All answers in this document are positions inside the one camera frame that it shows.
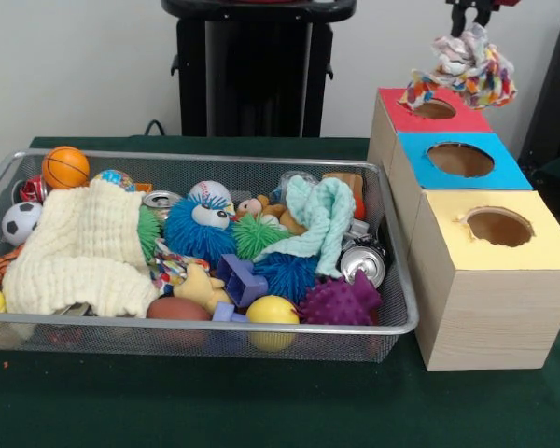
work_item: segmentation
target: green tablecloth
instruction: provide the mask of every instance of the green tablecloth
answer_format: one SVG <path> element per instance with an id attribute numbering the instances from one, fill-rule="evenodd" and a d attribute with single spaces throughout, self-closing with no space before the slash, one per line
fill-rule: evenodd
<path id="1" fill-rule="evenodd" d="M 65 143 L 320 158 L 332 147 L 342 159 L 364 157 L 367 147 L 159 137 L 33 146 Z M 412 335 L 380 365 L 0 352 L 0 446 L 164 443 L 559 448 L 560 336 L 541 371 L 427 372 Z"/>

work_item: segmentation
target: small basketball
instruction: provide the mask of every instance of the small basketball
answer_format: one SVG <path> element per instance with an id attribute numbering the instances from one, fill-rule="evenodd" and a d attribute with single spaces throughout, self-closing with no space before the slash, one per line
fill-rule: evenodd
<path id="1" fill-rule="evenodd" d="M 90 163 L 75 147 L 56 147 L 41 165 L 46 183 L 53 189 L 73 189 L 85 184 L 90 176 Z"/>

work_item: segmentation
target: white wall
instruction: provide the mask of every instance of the white wall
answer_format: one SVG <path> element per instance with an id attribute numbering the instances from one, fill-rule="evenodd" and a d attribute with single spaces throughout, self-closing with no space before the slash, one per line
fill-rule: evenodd
<path id="1" fill-rule="evenodd" d="M 488 112 L 512 152 L 559 28 L 560 0 L 523 0 L 488 28 L 517 67 L 518 100 Z M 368 136 L 376 87 L 432 68 L 430 43 L 449 30 L 443 0 L 359 0 L 355 17 L 334 25 L 323 134 Z M 0 160 L 36 135 L 130 135 L 150 119 L 179 133 L 175 47 L 175 18 L 159 0 L 0 1 Z"/>

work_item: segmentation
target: stacked wooden boxes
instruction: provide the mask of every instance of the stacked wooden boxes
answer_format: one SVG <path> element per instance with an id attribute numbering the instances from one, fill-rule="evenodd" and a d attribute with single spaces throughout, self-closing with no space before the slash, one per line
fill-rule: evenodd
<path id="1" fill-rule="evenodd" d="M 392 187 L 427 368 L 540 368 L 560 330 L 560 226 L 480 112 L 442 91 L 419 116 L 403 93 L 379 91 L 369 160 Z"/>

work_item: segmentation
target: purple block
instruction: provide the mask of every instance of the purple block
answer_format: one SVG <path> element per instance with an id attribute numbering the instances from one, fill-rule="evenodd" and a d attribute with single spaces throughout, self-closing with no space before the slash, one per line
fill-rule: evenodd
<path id="1" fill-rule="evenodd" d="M 268 292 L 267 280 L 260 275 L 253 275 L 253 263 L 241 261 L 233 254 L 222 256 L 217 265 L 216 277 L 226 284 L 226 292 L 239 308 L 246 308 Z"/>
<path id="2" fill-rule="evenodd" d="M 214 311 L 214 316 L 212 320 L 214 322 L 240 322 L 246 323 L 249 319 L 246 315 L 240 315 L 234 312 L 234 305 L 232 303 L 224 303 L 219 301 L 216 305 L 216 310 Z"/>

